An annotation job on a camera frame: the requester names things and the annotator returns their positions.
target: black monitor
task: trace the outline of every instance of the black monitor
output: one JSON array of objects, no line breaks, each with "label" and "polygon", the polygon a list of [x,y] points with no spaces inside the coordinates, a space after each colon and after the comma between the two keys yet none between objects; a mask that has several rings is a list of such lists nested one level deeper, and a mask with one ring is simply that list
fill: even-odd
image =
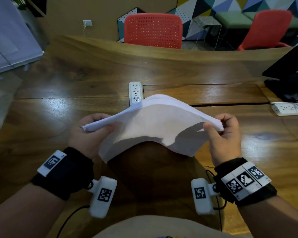
[{"label": "black monitor", "polygon": [[298,46],[282,56],[262,75],[284,82],[298,83]]}]

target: forearm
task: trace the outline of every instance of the forearm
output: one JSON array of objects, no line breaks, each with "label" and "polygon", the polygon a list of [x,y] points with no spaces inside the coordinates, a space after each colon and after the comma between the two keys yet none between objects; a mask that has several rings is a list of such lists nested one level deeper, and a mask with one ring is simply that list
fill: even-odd
[{"label": "forearm", "polygon": [[28,184],[0,204],[1,237],[46,237],[65,201],[45,189]]},{"label": "forearm", "polygon": [[298,210],[279,196],[238,210],[254,238],[298,238]]}]

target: hand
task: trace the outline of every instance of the hand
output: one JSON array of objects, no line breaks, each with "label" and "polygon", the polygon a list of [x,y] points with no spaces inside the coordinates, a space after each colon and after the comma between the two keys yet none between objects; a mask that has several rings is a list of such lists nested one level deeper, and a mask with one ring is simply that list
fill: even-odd
[{"label": "hand", "polygon": [[101,142],[114,131],[115,125],[108,124],[95,132],[84,131],[82,126],[108,117],[110,117],[108,114],[92,114],[81,119],[71,129],[68,146],[94,160],[98,156]]},{"label": "hand", "polygon": [[224,131],[218,133],[210,123],[204,123],[210,141],[210,153],[212,162],[216,166],[242,156],[241,133],[238,121],[230,114],[219,114],[215,117],[221,120]]}]

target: wrist strap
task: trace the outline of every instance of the wrist strap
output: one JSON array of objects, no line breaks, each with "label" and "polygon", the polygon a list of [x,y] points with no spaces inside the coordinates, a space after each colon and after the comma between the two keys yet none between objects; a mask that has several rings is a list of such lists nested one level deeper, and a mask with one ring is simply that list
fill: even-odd
[{"label": "wrist strap", "polygon": [[277,191],[266,176],[252,162],[236,158],[215,168],[216,187],[221,196],[238,206],[246,206],[276,196]]},{"label": "wrist strap", "polygon": [[44,188],[62,200],[68,200],[71,193],[87,188],[92,182],[94,163],[71,147],[64,149],[63,153],[66,156],[63,154],[64,157],[60,159],[54,154],[49,157],[38,169],[39,173],[32,178],[31,183]]}]

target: person's left hand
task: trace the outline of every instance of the person's left hand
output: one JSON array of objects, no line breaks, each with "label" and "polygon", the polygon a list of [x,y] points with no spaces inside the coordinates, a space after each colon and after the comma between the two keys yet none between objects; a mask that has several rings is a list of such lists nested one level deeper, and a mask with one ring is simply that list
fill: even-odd
[{"label": "person's left hand", "polygon": [[82,126],[108,117],[110,117],[108,114],[92,114],[81,119],[71,129],[68,146],[77,149],[86,157],[94,160],[98,156],[101,142],[114,131],[115,125],[108,124],[95,132],[84,131]]}]

